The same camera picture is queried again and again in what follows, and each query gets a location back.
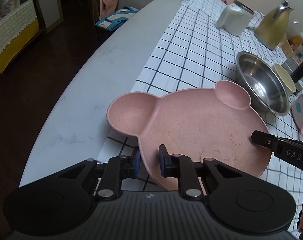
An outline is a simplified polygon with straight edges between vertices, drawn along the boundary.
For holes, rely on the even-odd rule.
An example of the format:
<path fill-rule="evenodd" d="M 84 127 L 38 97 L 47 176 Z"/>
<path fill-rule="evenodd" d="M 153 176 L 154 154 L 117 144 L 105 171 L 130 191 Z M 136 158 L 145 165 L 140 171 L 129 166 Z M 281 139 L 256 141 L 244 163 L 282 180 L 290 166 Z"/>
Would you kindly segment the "gold thermos jug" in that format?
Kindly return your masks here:
<path fill-rule="evenodd" d="M 256 28 L 254 35 L 269 50 L 274 50 L 284 38 L 292 10 L 289 2 L 282 0 L 281 4 L 270 11 Z"/>

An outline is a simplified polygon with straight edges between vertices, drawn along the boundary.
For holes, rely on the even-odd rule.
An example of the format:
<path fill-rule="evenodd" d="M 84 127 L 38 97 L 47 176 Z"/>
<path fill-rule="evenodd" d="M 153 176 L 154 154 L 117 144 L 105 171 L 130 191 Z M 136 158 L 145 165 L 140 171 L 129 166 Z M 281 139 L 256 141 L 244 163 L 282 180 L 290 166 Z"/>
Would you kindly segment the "yellow cushion chair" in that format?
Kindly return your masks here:
<path fill-rule="evenodd" d="M 45 30 L 39 0 L 0 0 L 0 74 Z"/>

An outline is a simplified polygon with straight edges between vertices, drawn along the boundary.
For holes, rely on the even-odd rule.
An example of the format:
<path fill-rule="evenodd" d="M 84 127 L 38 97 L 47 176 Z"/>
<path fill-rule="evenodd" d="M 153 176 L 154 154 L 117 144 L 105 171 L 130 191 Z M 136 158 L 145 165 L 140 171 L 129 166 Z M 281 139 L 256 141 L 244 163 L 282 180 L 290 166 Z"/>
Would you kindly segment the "glass electric kettle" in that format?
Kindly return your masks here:
<path fill-rule="evenodd" d="M 297 63 L 293 57 L 289 57 L 282 67 L 288 72 L 292 78 L 297 91 L 303 89 L 303 61 Z"/>

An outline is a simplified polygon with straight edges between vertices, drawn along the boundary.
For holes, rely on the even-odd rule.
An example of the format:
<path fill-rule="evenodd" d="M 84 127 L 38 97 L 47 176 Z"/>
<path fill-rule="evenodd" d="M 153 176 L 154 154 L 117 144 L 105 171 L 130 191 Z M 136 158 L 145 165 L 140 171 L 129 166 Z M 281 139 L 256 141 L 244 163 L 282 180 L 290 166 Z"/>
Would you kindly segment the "blue striped bag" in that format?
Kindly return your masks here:
<path fill-rule="evenodd" d="M 98 21 L 95 25 L 112 32 L 117 30 L 120 26 L 127 22 L 127 20 L 132 18 L 132 16 L 134 16 L 137 12 L 138 9 L 125 6 Z"/>

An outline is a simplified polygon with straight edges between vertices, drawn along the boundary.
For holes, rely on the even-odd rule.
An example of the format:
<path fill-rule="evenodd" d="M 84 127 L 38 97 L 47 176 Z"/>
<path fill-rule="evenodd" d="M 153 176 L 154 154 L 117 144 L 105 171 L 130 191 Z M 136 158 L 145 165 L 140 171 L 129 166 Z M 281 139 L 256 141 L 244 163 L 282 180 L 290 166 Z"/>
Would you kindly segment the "pink cloth on table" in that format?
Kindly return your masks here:
<path fill-rule="evenodd" d="M 234 2 L 234 0 L 224 0 L 224 3 L 226 5 L 232 4 Z"/>

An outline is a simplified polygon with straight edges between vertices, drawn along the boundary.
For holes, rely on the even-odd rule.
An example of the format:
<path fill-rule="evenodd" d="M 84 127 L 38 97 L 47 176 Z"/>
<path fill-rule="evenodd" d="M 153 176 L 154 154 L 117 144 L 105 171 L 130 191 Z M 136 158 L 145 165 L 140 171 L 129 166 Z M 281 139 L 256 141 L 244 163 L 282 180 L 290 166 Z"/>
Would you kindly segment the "cream plastic bowl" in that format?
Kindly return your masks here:
<path fill-rule="evenodd" d="M 274 64 L 273 70 L 280 78 L 284 88 L 286 89 L 287 95 L 293 95 L 296 92 L 296 86 L 289 73 L 279 64 Z"/>

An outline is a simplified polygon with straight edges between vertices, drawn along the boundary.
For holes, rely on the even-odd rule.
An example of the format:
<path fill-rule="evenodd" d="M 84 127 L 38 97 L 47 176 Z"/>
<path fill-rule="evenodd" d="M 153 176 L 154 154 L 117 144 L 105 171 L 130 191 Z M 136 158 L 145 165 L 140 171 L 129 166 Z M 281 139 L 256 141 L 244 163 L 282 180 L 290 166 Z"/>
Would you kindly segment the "stainless steel bowl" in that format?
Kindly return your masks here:
<path fill-rule="evenodd" d="M 284 116 L 289 111 L 288 94 L 280 78 L 259 57 L 241 51 L 236 57 L 237 82 L 251 97 L 251 105 L 262 112 Z"/>

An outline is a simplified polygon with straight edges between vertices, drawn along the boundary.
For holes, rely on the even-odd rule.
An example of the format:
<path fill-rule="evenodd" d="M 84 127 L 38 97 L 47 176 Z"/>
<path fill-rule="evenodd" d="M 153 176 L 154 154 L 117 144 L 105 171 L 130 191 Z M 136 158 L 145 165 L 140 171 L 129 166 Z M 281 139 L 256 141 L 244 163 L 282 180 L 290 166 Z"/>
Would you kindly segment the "pink bear-shaped plate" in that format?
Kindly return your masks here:
<path fill-rule="evenodd" d="M 251 107 L 248 92 L 222 80 L 214 88 L 190 88 L 162 97 L 131 92 L 116 98 L 107 110 L 110 126 L 136 137 L 142 161 L 152 180 L 166 190 L 176 190 L 175 178 L 161 175 L 160 145 L 170 154 L 201 162 L 213 158 L 259 177 L 267 168 L 271 151 L 251 141 L 254 131 L 268 128 Z"/>

